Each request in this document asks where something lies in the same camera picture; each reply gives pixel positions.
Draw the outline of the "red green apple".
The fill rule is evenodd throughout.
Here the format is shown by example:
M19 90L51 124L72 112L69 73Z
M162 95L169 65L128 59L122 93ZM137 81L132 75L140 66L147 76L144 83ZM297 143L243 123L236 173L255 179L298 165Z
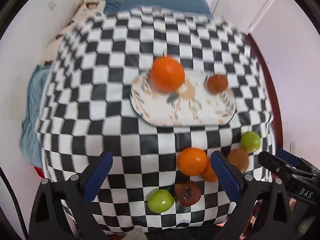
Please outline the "red green apple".
M227 155L227 161L244 173L249 166L248 153L245 148L233 149Z

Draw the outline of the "dark red apple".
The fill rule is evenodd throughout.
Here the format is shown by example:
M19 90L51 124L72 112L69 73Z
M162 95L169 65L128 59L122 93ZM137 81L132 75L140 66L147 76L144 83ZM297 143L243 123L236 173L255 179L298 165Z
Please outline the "dark red apple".
M202 191L194 181L176 184L174 191L176 200L182 206L192 206L196 204L202 195Z

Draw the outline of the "small dark orange tangerine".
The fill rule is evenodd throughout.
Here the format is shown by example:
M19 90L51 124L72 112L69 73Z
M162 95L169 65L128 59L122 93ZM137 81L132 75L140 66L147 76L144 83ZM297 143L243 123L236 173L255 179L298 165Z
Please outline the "small dark orange tangerine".
M227 89L228 80L225 75L213 75L207 79L206 85L209 92L219 94Z

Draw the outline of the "green apple front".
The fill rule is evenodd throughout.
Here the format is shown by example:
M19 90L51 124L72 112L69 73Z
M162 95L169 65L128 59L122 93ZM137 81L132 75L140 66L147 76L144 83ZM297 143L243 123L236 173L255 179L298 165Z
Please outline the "green apple front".
M168 190L159 189L148 198L148 207L152 212L162 213L169 210L175 202Z

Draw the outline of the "large orange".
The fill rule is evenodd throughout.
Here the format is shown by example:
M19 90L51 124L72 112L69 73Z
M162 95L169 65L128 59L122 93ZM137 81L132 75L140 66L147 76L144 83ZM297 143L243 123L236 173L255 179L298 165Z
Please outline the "large orange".
M153 87L161 93L174 92L185 81L184 67L172 57L158 57L151 67L150 81Z

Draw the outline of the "floral oval plate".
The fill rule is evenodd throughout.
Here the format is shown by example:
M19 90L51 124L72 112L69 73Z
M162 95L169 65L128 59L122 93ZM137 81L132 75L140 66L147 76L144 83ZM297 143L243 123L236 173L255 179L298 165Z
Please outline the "floral oval plate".
M228 124L236 113L235 96L227 88L219 94L207 89L209 71L185 71L181 87L163 94L150 85L149 72L137 75L131 83L133 110L145 122L157 127L219 126Z

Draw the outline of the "checkered black white blanket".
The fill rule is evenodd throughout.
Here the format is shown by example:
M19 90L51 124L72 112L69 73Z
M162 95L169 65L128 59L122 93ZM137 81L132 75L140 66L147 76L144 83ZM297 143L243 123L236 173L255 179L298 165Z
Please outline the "checkered black white blanket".
M224 222L217 182L176 167L185 148L239 148L249 131L274 149L263 72L226 21L157 7L97 14L65 33L36 123L52 181L81 173L103 151L112 168L88 207L108 234Z

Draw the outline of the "white door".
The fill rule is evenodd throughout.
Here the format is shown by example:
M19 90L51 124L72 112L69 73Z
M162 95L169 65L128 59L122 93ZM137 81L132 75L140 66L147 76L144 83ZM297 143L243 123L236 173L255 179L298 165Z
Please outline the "white door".
M213 0L210 10L243 33L250 33L274 0Z

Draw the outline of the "beige patterned pillow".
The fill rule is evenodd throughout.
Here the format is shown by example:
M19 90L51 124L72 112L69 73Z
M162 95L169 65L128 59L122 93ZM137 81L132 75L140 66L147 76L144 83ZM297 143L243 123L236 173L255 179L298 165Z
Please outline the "beige patterned pillow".
M105 0L81 0L71 22L69 22L63 29L61 29L45 46L39 65L50 65L55 59L55 55L64 35L72 31L73 28L75 28L79 23L83 22L87 18L93 17L97 13L102 14L104 12L105 5Z

